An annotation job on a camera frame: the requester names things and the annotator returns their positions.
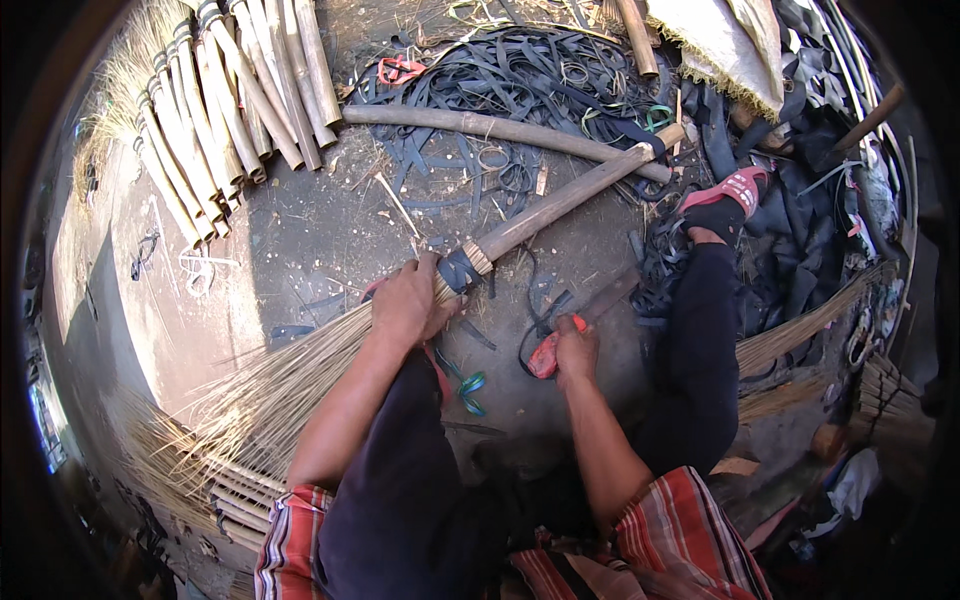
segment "bamboo tube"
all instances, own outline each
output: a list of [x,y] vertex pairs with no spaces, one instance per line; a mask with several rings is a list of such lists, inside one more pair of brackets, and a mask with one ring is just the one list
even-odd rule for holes
[[165,52],[159,52],[154,56],[154,67],[156,74],[147,82],[147,89],[154,101],[160,126],[167,139],[171,140],[174,156],[180,161],[186,178],[190,181],[190,187],[200,201],[200,206],[204,208],[204,213],[211,221],[215,221],[223,215],[223,211],[214,202],[220,196],[220,190],[210,176],[196,134],[191,135],[183,126],[183,120],[174,102],[173,84]]
[[196,250],[200,247],[203,240],[197,232],[197,228],[194,227],[193,221],[190,220],[190,215],[187,214],[183,203],[180,202],[180,198],[177,196],[173,185],[163,172],[163,165],[160,164],[160,157],[156,155],[156,150],[154,149],[153,142],[150,141],[149,134],[146,131],[144,131],[144,134],[146,138],[143,136],[137,137],[133,142],[133,150],[140,155],[143,164],[147,167],[147,173],[150,174],[150,179],[154,181],[156,189],[160,191],[160,197],[166,204],[167,210],[169,210],[173,216],[174,223],[177,224],[180,233],[186,238],[187,245]]
[[293,0],[282,0],[283,4],[283,31],[286,37],[287,54],[290,56],[290,66],[293,69],[303,108],[306,110],[310,127],[321,148],[337,141],[336,134],[327,128],[317,103],[317,94],[310,82],[310,73],[306,68],[306,57],[303,55],[303,46],[300,44],[300,33],[297,31],[297,16],[294,14]]
[[[250,44],[248,43],[249,38],[250,36],[245,35],[242,29],[237,34],[237,45],[240,46],[240,51],[243,52],[244,56],[248,59],[251,56]],[[264,161],[274,154],[274,142],[270,139],[267,128],[263,126],[260,115],[256,113],[256,108],[253,107],[253,102],[251,102],[246,88],[240,85],[238,91],[240,92],[240,101],[243,104],[244,122],[247,124],[247,131],[250,132],[253,148],[256,150],[256,154],[260,160]]]
[[263,520],[270,519],[270,515],[267,509],[265,509],[262,506],[257,506],[255,503],[250,502],[250,500],[246,498],[241,498],[240,496],[231,492],[229,489],[224,488],[223,486],[214,486],[213,490],[210,493],[213,493],[217,497],[232,504],[233,506],[237,507],[244,513],[248,513],[253,516],[258,516]]
[[310,171],[316,171],[323,166],[323,164],[320,162],[320,155],[313,141],[310,122],[307,120],[303,102],[300,100],[300,92],[297,90],[297,82],[294,79],[293,70],[290,67],[290,59],[283,33],[283,7],[279,0],[267,0],[263,8],[267,13],[267,26],[270,28],[270,39],[274,43],[276,70],[280,76],[280,90],[287,101],[287,107],[290,109],[290,120],[293,122],[294,130],[297,132],[297,140],[300,141],[300,151],[303,154],[303,160],[306,161],[306,168]]
[[630,45],[634,49],[636,70],[639,71],[640,77],[659,74],[654,49],[650,47],[650,37],[647,36],[643,17],[640,16],[640,9],[636,7],[636,0],[616,0],[616,5],[620,9],[623,25],[630,37]]
[[[614,160],[623,155],[607,144],[595,142],[578,135],[558,132],[539,125],[518,123],[469,111],[443,110],[441,108],[349,106],[344,107],[344,122],[349,125],[384,124],[432,127],[451,132],[482,135],[486,139],[496,137],[548,150],[556,150],[598,162]],[[648,162],[636,169],[636,173],[659,183],[670,181],[670,169],[661,164]]]
[[243,171],[240,158],[232,146],[217,144],[210,128],[210,121],[206,114],[204,102],[200,97],[200,87],[197,84],[197,72],[194,70],[193,53],[190,51],[193,36],[190,33],[190,23],[183,21],[175,31],[177,37],[178,55],[180,57],[180,78],[182,79],[184,102],[193,121],[201,148],[206,155],[206,162],[210,166],[214,181],[223,192],[224,198],[235,198],[240,193],[237,183],[243,180]]
[[314,12],[313,0],[294,0],[297,13],[297,23],[300,26],[300,39],[303,42],[303,52],[306,55],[306,64],[310,69],[310,81],[313,91],[320,104],[320,113],[325,126],[336,123],[343,116],[337,101],[337,92],[333,89],[330,80],[330,67],[326,62],[324,43],[320,39],[320,28],[317,26],[317,14]]
[[237,77],[243,82],[247,93],[250,94],[256,110],[260,114],[260,118],[263,119],[264,125],[267,126],[267,131],[270,132],[270,135],[276,140],[280,153],[283,154],[287,164],[290,165],[291,169],[296,171],[303,164],[303,156],[300,154],[300,150],[298,150],[293,139],[284,130],[283,124],[276,116],[273,107],[270,106],[270,101],[267,100],[267,96],[264,95],[263,88],[260,87],[247,61],[240,56],[240,51],[237,49],[236,43],[224,28],[222,22],[223,17],[220,15],[220,9],[217,8],[217,4],[215,2],[207,2],[204,3],[203,6],[204,10],[199,13],[202,23],[216,38],[217,44],[224,49],[227,62],[229,62],[233,70],[237,72]]
[[240,110],[233,103],[233,95],[228,89],[227,75],[224,73],[224,66],[220,63],[217,42],[209,32],[205,32],[203,38],[204,43],[197,46],[197,60],[200,60],[203,55],[214,98],[220,107],[220,113],[227,122],[230,138],[237,149],[237,154],[240,155],[240,162],[243,163],[244,169],[247,171],[247,177],[253,181],[262,180],[266,177],[263,174],[263,164],[257,157],[252,142],[250,142],[247,127],[243,124],[243,119],[240,118]]
[[227,237],[230,235],[230,225],[227,223],[226,218],[214,221],[213,228],[217,230],[217,237]]
[[240,523],[241,525],[246,525],[247,527],[250,527],[251,529],[255,531],[259,531],[260,533],[263,533],[263,534],[266,534],[268,531],[270,531],[269,521],[266,521],[255,515],[250,515],[248,513],[245,513],[242,510],[230,504],[229,502],[225,502],[224,500],[218,499],[213,503],[213,506],[218,511],[228,516],[230,519]]
[[[170,178],[174,189],[177,190],[177,195],[180,196],[180,200],[186,207],[187,213],[190,214],[190,218],[197,219],[204,214],[204,208],[200,206],[197,197],[193,195],[193,189],[191,189],[190,185],[186,182],[177,162],[170,153],[170,148],[167,146],[167,142],[160,132],[160,126],[150,106],[150,97],[147,95],[147,92],[140,94],[140,98],[137,99],[137,104],[140,108],[139,119],[143,120],[143,127],[150,133],[150,138],[153,140],[156,154],[160,157],[160,164],[163,165],[163,170],[166,171],[167,177]],[[204,236],[199,228],[197,228],[197,232],[201,237]]]
[[267,60],[263,55],[263,48],[256,35],[256,28],[248,10],[246,2],[243,0],[233,0],[228,3],[229,9],[237,19],[237,25],[243,34],[243,44],[240,44],[241,50],[253,65],[253,71],[257,79],[263,85],[263,93],[266,94],[270,105],[276,111],[276,116],[283,121],[283,126],[293,139],[297,139],[294,132],[293,123],[290,122],[290,115],[287,113],[287,107],[283,103],[283,97],[277,87],[276,78],[271,74]]
[[287,123],[290,124],[290,134],[296,138],[297,132],[294,131],[293,120],[290,119],[290,108],[287,106],[287,99],[283,96],[280,86],[280,74],[276,66],[276,52],[274,51],[274,42],[270,38],[270,27],[267,26],[267,14],[263,11],[263,0],[246,0],[247,12],[250,15],[253,33],[256,40],[263,50],[263,59],[267,64],[267,71],[271,79],[274,80],[274,86],[283,103],[284,110],[287,113]]
[[233,144],[233,138],[230,137],[230,130],[227,127],[224,114],[220,111],[220,103],[217,100],[216,93],[213,90],[213,83],[210,80],[210,70],[206,65],[206,52],[203,48],[203,43],[197,40],[194,44],[194,49],[197,58],[197,72],[200,76],[200,84],[203,89],[206,116],[210,122],[210,133],[213,135],[214,144],[216,144],[218,148],[224,149],[227,172],[231,175],[230,183],[237,185],[243,182],[243,163],[240,161],[240,155],[237,154],[236,146]]

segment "dirt floor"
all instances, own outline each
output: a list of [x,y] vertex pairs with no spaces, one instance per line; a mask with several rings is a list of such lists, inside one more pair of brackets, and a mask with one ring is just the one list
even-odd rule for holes
[[[471,31],[471,12],[484,18],[483,10],[505,15],[496,3],[483,10],[465,3],[455,10],[457,19],[451,16],[450,5],[439,0],[322,4],[318,12],[322,30],[337,32],[324,39],[334,80],[344,85],[354,83],[370,60],[394,52],[389,40],[398,28],[412,36],[422,27],[422,36],[457,37]],[[540,0],[515,5],[531,20],[572,22],[565,4]],[[180,264],[179,234],[162,203],[157,205],[156,190],[140,172],[132,151],[119,145],[112,150],[93,206],[85,206],[70,196],[72,138],[69,127],[64,129],[51,190],[54,210],[41,334],[53,376],[58,382],[72,382],[67,389],[58,388],[79,447],[89,448],[84,451],[86,465],[104,484],[118,518],[130,526],[135,513],[109,485],[114,474],[123,478],[119,463],[110,458],[118,452],[108,426],[108,411],[117,395],[150,397],[189,424],[194,417],[190,391],[242,369],[250,350],[264,344],[281,346],[288,336],[275,336],[276,330],[323,324],[343,308],[355,306],[369,283],[417,252],[448,252],[501,220],[497,206],[485,198],[476,219],[470,218],[468,205],[444,208],[437,216],[414,214],[422,238],[412,240],[410,229],[372,176],[382,171],[389,179],[394,165],[366,128],[340,130],[339,136],[339,142],[324,152],[324,168],[319,171],[293,173],[278,156],[268,161],[267,182],[244,191],[243,206],[229,221],[230,237],[210,247],[211,256],[236,261],[238,266],[217,265],[208,293],[198,298],[191,294],[188,273]],[[440,139],[425,153],[444,156],[450,144],[452,139]],[[547,193],[591,166],[557,153],[545,153],[542,165]],[[405,186],[401,198],[409,200],[450,198],[469,189],[462,170],[439,168],[428,178],[412,174]],[[535,307],[542,310],[563,290],[573,294],[571,307],[585,303],[634,262],[627,232],[643,223],[640,209],[607,191],[537,235],[530,244],[540,262]],[[160,244],[149,269],[133,281],[131,264],[138,244],[157,224]],[[436,236],[443,236],[444,242],[428,247],[425,240]],[[454,402],[444,412],[445,421],[483,425],[508,438],[569,434],[554,383],[527,376],[516,363],[520,336],[530,324],[523,301],[530,274],[529,258],[509,252],[496,264],[496,297],[489,298],[485,285],[470,292],[464,317],[496,349],[467,335],[458,323],[444,333],[444,354],[461,372],[482,371],[487,379],[474,394],[487,415],[475,417]],[[341,292],[342,302],[304,309]],[[837,327],[838,340],[845,327]],[[598,328],[603,340],[601,387],[617,415],[636,422],[652,399],[643,365],[653,333],[634,326],[626,301],[610,310]],[[825,360],[835,365],[835,359],[836,352]],[[797,463],[835,399],[835,394],[819,401],[813,398],[741,427],[737,439],[761,466],[752,477],[728,486],[733,490],[729,496],[743,497]],[[489,436],[451,426],[448,438],[466,479],[475,480],[478,475],[469,454]],[[168,515],[157,512],[169,523]],[[232,576],[229,569],[249,571],[255,556],[224,538],[211,538],[218,562],[202,554],[195,538],[181,536],[182,544],[168,544],[174,557],[171,566],[196,580],[211,597],[222,597]],[[229,569],[220,569],[219,564]]]

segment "broom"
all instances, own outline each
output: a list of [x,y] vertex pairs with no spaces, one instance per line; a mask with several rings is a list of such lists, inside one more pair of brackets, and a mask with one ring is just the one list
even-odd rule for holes
[[[683,129],[671,125],[658,137],[671,146]],[[479,274],[489,273],[492,261],[653,157],[649,146],[639,144],[597,166],[477,243],[465,244],[466,258]],[[456,295],[439,274],[434,292],[440,302]],[[193,452],[282,478],[314,406],[349,367],[371,326],[372,305],[366,302],[301,341],[273,353],[264,350],[244,370],[204,386],[195,403],[202,408]]]
[[[131,20],[143,17],[142,11],[134,10]],[[137,119],[138,125],[135,129],[142,131],[141,137],[144,138],[145,142],[149,140],[150,148],[153,148],[156,152],[162,171],[173,186],[175,195],[182,203],[201,239],[207,241],[213,237],[213,226],[204,215],[204,210],[196,196],[193,195],[193,190],[180,172],[177,162],[167,147],[166,140],[160,133],[150,102],[141,91],[149,74],[134,68],[133,50],[129,40],[130,31],[131,28],[128,27],[128,30],[117,38],[104,60],[105,87],[109,90],[108,95],[117,111],[115,114],[123,115],[118,118]],[[163,181],[163,179],[159,175],[154,177],[154,181]],[[164,195],[164,201],[168,204],[168,207],[171,207],[169,194]],[[192,239],[188,232],[184,235],[188,241]]]
[[172,36],[176,24],[183,20],[184,12],[185,10],[181,10],[180,13],[171,15],[168,13],[167,6],[162,4],[162,0],[151,0],[146,6],[146,17],[132,21],[132,25],[136,27],[131,35],[132,40],[135,40],[132,47],[134,50],[139,50],[134,52],[134,59],[146,59],[152,55],[147,64],[153,66],[154,74],[148,79],[147,89],[154,102],[160,126],[170,142],[174,156],[183,167],[186,178],[190,181],[190,187],[204,209],[204,214],[211,222],[216,222],[223,218],[223,210],[216,203],[220,190],[210,176],[196,134],[191,134],[183,126],[183,119],[175,102],[170,68],[164,50],[167,38]]
[[200,87],[197,83],[197,71],[193,62],[193,33],[190,21],[184,19],[174,30],[177,44],[178,63],[180,68],[181,87],[184,90],[186,110],[193,122],[204,150],[206,162],[210,166],[214,181],[223,192],[224,198],[230,201],[240,195],[240,183],[243,182],[243,167],[240,158],[232,147],[217,144],[210,128],[210,120],[206,114],[204,102],[200,97]]
[[287,164],[290,165],[290,168],[293,170],[300,168],[303,164],[303,156],[300,154],[300,150],[298,150],[293,138],[291,138],[285,130],[279,117],[276,116],[276,112],[270,105],[270,101],[267,100],[266,95],[263,93],[263,88],[253,75],[247,61],[240,55],[236,42],[233,41],[233,38],[230,37],[230,34],[227,32],[227,28],[224,27],[224,17],[220,13],[217,3],[211,0],[205,0],[203,3],[199,2],[199,0],[191,2],[184,1],[184,3],[196,11],[201,28],[208,30],[210,34],[216,38],[216,43],[223,49],[230,68],[236,72],[237,78],[243,83],[247,93],[250,94],[257,113],[259,113],[263,119],[264,125],[267,126],[267,131],[270,132],[270,136],[276,141],[280,153],[287,161]]

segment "black trousers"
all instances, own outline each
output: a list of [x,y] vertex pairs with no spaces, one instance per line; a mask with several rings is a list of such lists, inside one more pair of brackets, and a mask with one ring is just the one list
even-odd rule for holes
[[[706,476],[736,433],[733,265],[727,246],[699,245],[675,294],[667,350],[681,393],[653,406],[632,439],[656,475],[689,465]],[[500,488],[464,487],[440,425],[439,400],[437,375],[415,351],[318,535],[314,579],[333,600],[470,597],[502,563],[516,511]],[[542,524],[566,533],[551,521],[559,529],[564,521],[589,522],[579,479],[571,487],[562,469],[544,479],[550,481],[529,494],[546,507]],[[558,507],[584,514],[558,520]]]

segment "cloth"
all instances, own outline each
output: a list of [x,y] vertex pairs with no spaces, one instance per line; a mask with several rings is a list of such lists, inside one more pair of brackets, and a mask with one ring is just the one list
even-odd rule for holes
[[[697,472],[709,472],[732,440],[730,423],[736,429],[732,275],[729,248],[695,248],[675,299],[669,352],[687,398],[682,410],[679,401],[660,402],[653,424],[635,437],[660,477],[628,503],[606,543],[571,544],[540,528],[516,548],[525,536],[511,530],[515,508],[490,487],[463,486],[440,424],[436,371],[416,350],[336,495],[297,486],[276,501],[254,572],[256,597],[462,598],[501,586],[509,598],[513,584],[547,600],[769,598]],[[711,423],[723,433],[712,435]],[[586,508],[579,485],[572,495]]]
[[783,107],[780,26],[770,0],[647,0],[647,21],[681,43],[681,73],[771,123]]

